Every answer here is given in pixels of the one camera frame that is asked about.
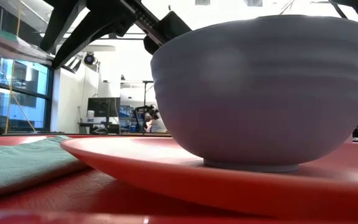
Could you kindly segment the dark office desk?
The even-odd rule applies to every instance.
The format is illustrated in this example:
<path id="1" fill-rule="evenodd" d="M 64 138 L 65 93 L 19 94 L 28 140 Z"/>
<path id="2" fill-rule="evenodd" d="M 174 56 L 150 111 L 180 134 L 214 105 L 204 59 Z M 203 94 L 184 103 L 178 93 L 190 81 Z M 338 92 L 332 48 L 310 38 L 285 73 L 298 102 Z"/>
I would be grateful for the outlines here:
<path id="1" fill-rule="evenodd" d="M 121 127 L 119 124 L 109 123 L 108 125 L 105 122 L 101 123 L 89 123 L 89 122 L 79 122 L 79 133 L 80 134 L 120 134 Z"/>

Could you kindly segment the black T-shaped stand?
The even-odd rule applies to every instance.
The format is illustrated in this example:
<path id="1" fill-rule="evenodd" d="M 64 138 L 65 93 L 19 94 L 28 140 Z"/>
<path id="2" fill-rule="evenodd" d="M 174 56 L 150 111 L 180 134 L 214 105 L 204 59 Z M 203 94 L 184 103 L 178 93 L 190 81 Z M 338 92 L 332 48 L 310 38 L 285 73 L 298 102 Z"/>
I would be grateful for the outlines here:
<path id="1" fill-rule="evenodd" d="M 138 107 L 155 104 L 154 82 L 150 80 L 103 80 L 103 96 L 120 98 L 121 105 L 130 105 L 134 111 Z M 140 115 L 142 110 L 137 113 L 137 125 L 143 125 L 144 118 Z M 142 133 L 140 128 L 135 133 Z"/>

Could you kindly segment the long strip light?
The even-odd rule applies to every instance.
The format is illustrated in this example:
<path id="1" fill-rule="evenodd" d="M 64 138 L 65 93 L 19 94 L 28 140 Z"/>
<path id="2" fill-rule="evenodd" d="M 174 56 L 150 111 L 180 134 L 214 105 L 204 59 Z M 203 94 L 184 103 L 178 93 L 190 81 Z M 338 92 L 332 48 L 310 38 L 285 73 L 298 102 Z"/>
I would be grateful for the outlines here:
<path id="1" fill-rule="evenodd" d="M 103 40 L 143 40 L 145 38 L 143 33 L 126 33 L 123 36 L 118 36 L 116 34 L 107 34 L 101 37 Z"/>

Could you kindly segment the red plastic tray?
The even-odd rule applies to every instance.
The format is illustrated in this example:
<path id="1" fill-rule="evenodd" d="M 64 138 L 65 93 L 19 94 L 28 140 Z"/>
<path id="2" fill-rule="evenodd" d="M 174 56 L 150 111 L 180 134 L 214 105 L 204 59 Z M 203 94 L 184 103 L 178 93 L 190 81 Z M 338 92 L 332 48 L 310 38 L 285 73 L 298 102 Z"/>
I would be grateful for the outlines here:
<path id="1" fill-rule="evenodd" d="M 266 221 L 350 221 L 285 219 L 254 215 L 200 205 L 151 192 L 118 180 L 90 166 L 90 169 L 29 187 L 18 192 L 0 195 L 0 210 L 37 210 L 44 213 L 76 212 L 94 217 L 104 213 L 139 215 L 147 222 L 166 218 L 204 224 L 225 218 L 262 219 Z"/>

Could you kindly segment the black computer monitor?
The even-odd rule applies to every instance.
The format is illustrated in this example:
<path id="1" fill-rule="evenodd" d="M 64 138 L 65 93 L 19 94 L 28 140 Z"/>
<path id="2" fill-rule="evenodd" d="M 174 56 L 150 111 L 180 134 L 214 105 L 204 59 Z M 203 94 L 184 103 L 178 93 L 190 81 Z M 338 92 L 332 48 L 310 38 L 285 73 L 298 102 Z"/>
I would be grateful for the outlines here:
<path id="1" fill-rule="evenodd" d="M 120 98 L 88 98 L 88 111 L 94 111 L 95 117 L 118 117 Z"/>

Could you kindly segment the person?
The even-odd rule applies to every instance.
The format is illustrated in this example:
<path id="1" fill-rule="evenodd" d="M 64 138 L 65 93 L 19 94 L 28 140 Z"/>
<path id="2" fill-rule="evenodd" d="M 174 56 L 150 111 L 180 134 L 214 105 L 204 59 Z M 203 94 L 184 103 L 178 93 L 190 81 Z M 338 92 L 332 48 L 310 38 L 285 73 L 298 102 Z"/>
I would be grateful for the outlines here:
<path id="1" fill-rule="evenodd" d="M 157 118 L 152 116 L 151 114 L 145 115 L 146 128 L 145 130 L 148 133 L 167 133 L 168 130 L 165 127 L 165 124 L 161 118 L 160 113 L 157 113 Z"/>

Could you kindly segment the blue storage shelf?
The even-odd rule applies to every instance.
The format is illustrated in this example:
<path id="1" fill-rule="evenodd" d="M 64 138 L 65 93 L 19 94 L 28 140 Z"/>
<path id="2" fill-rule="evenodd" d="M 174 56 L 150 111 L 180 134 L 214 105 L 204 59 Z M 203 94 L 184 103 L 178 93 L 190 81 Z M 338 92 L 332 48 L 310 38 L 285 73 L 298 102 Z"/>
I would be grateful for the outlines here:
<path id="1" fill-rule="evenodd" d="M 121 105 L 119 108 L 119 124 L 124 133 L 134 133 L 137 131 L 137 121 L 134 116 L 134 108 L 130 105 Z"/>

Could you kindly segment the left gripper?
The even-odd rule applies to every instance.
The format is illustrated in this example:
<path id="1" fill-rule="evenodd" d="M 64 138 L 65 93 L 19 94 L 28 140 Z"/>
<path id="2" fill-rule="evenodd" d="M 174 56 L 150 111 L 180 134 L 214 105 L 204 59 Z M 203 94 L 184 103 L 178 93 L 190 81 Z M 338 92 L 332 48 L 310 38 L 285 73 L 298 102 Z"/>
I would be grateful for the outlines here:
<path id="1" fill-rule="evenodd" d="M 64 41 L 52 62 L 60 68 L 92 41 L 114 33 L 123 36 L 135 24 L 145 34 L 145 50 L 153 55 L 162 45 L 191 31 L 174 12 L 161 20 L 155 17 L 140 0 L 85 0 L 89 12 Z"/>

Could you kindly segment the pink plastic plate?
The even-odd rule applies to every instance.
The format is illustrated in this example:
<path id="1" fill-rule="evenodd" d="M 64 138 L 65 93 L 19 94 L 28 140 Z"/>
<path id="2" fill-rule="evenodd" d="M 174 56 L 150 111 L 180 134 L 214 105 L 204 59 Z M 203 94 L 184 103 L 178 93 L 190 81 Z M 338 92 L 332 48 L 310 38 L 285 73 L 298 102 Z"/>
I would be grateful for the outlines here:
<path id="1" fill-rule="evenodd" d="M 274 218 L 358 221 L 358 142 L 287 173 L 206 167 L 172 138 L 78 138 L 61 146 L 118 180 L 187 202 Z"/>

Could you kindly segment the teal cloth napkin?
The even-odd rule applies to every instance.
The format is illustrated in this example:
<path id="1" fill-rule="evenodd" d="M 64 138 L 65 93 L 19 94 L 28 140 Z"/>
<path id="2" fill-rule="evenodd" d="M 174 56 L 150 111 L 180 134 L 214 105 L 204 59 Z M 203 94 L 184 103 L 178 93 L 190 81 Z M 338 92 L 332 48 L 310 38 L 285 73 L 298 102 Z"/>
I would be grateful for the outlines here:
<path id="1" fill-rule="evenodd" d="M 88 166 L 60 147 L 67 136 L 0 146 L 0 195 L 61 177 Z"/>

